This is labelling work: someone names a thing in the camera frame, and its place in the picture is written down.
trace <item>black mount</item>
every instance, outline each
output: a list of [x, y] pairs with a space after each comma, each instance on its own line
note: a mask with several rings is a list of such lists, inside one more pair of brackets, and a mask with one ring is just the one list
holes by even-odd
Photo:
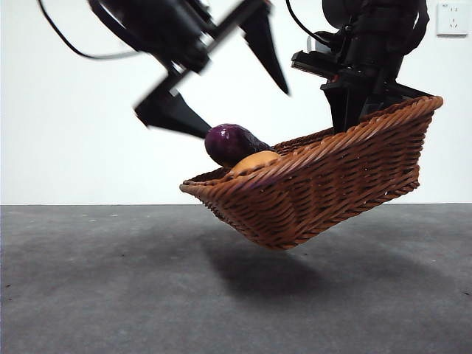
[[350, 7], [335, 4], [339, 1], [323, 1], [328, 21], [339, 29], [316, 33], [328, 50], [292, 57], [292, 67], [327, 78], [321, 90], [336, 133], [357, 125], [365, 114], [430, 96], [396, 82], [403, 57], [425, 35], [426, 0], [351, 0]]

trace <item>basket rim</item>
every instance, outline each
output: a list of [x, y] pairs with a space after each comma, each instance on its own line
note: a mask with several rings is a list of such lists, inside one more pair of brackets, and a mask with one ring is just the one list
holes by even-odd
[[[421, 117], [431, 112], [434, 113], [434, 110], [438, 109], [441, 105], [443, 105], [443, 98], [440, 96], [422, 96], [414, 98], [412, 100], [397, 103], [389, 106], [384, 110], [376, 111], [366, 116], [363, 116], [361, 118], [361, 123], [351, 127], [345, 132], [326, 135], [317, 142], [300, 146], [294, 149], [293, 151], [279, 157], [278, 159], [272, 160], [268, 163], [260, 164], [236, 173], [231, 172], [229, 169], [227, 169], [227, 172], [223, 177], [214, 178], [207, 181], [193, 181], [192, 179], [188, 179], [182, 182], [180, 189], [186, 192], [188, 188], [192, 187], [213, 187], [215, 185], [231, 184], [231, 182], [234, 183], [235, 181], [237, 183], [240, 183], [244, 180], [248, 181], [250, 179], [253, 179], [257, 175], [257, 173], [265, 169], [267, 169], [268, 172], [273, 175], [273, 177], [284, 176], [288, 171], [293, 171], [300, 165], [310, 164], [315, 162], [316, 160], [321, 159], [327, 154], [326, 151], [331, 145], [334, 145], [334, 148], [336, 148], [340, 145], [343, 145], [343, 143], [345, 144], [346, 142], [351, 142], [350, 137], [353, 135], [354, 132], [363, 130], [364, 134], [357, 137], [357, 139], [354, 139], [354, 142], [364, 141], [365, 139], [370, 138], [372, 135], [375, 135], [376, 132], [380, 129], [382, 131], [390, 130], [399, 124], [404, 124], [405, 122], [408, 122], [417, 117]], [[412, 108], [416, 108], [414, 114], [411, 114]], [[329, 130], [331, 129], [332, 128], [328, 128], [326, 130], [323, 130], [322, 132], [329, 132]], [[321, 149], [319, 153], [313, 153], [313, 151], [315, 149], [319, 149], [320, 146], [323, 146], [323, 149]], [[287, 162], [292, 162], [294, 160], [293, 157], [295, 156], [301, 161], [301, 163], [285, 166]], [[268, 169], [268, 167], [275, 167], [276, 165], [279, 165], [280, 168]]]

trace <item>black cable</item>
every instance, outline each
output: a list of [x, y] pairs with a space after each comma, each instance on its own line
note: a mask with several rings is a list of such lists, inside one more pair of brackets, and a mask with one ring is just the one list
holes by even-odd
[[290, 0], [285, 0], [285, 3], [287, 4], [288, 12], [292, 16], [296, 24], [298, 24], [302, 30], [304, 30], [310, 37], [315, 38], [319, 43], [324, 44], [325, 46], [329, 44], [320, 36], [318, 36], [316, 33], [311, 32], [307, 27], [303, 25], [303, 23], [298, 19], [298, 17], [296, 17], [294, 11], [292, 10], [292, 6], [290, 5]]
[[41, 8], [41, 12], [43, 13], [46, 20], [49, 22], [51, 27], [53, 28], [53, 30], [58, 34], [60, 39], [62, 39], [62, 42], [64, 42], [70, 48], [70, 50], [72, 50], [75, 54], [80, 55], [81, 57], [85, 57], [88, 59], [95, 59], [95, 60], [122, 59], [122, 58], [127, 58], [127, 57], [140, 54], [139, 52], [123, 52], [123, 53], [110, 54], [110, 55], [89, 55], [89, 54], [83, 53], [79, 49], [75, 48], [67, 40], [67, 38], [62, 34], [62, 32], [58, 29], [58, 27], [55, 25], [54, 21], [49, 17], [46, 9], [44, 8], [42, 0], [38, 0], [38, 3], [39, 3], [39, 7]]

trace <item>woven basket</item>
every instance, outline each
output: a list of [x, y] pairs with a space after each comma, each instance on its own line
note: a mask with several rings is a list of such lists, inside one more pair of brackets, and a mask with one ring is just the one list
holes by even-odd
[[419, 97], [274, 146], [282, 157], [241, 173], [220, 168], [184, 181], [222, 221], [270, 249], [290, 249], [419, 186], [425, 133], [441, 97]]

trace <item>robotic arm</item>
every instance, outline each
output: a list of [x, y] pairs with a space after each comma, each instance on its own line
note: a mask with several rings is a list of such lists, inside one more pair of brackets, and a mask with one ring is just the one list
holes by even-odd
[[[428, 95], [396, 82], [403, 57], [425, 35], [426, 0], [323, 0], [324, 15], [337, 33], [307, 30], [286, 1], [294, 20], [316, 40], [316, 50], [294, 54], [292, 66], [327, 79], [321, 90], [331, 106], [335, 132], [358, 124], [364, 114]], [[288, 93], [274, 50], [267, 0], [242, 0], [218, 25], [201, 0], [88, 2], [115, 35], [134, 50], [152, 54], [167, 69], [167, 77], [135, 108], [146, 125], [206, 136], [210, 126], [175, 86], [189, 72], [200, 72], [209, 53], [237, 27], [243, 29], [249, 47], [275, 83]], [[203, 37], [211, 38], [209, 44]]]

